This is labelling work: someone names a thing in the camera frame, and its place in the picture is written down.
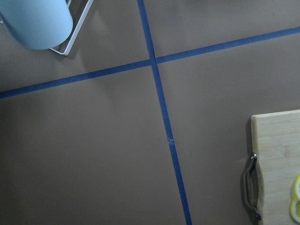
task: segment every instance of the wooden board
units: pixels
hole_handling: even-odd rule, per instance
[[[251,128],[253,152],[258,155],[259,224],[298,224],[289,205],[300,174],[300,110],[252,116]]]

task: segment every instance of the wood grain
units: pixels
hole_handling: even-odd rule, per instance
[[[257,208],[260,225],[293,225],[289,205],[300,174],[300,110],[251,117],[253,152],[258,155]]]

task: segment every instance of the yellow lemon slice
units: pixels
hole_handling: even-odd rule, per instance
[[[294,191],[297,198],[300,199],[300,175],[298,175],[295,180]]]
[[[294,220],[296,220],[298,223],[300,223],[300,201],[297,198],[297,196],[295,196],[292,199],[292,202],[290,205],[290,213],[291,213],[291,216],[294,218]]]

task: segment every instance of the mug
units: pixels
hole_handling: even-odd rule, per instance
[[[16,42],[36,50],[58,46],[73,28],[65,0],[0,0],[0,18]]]

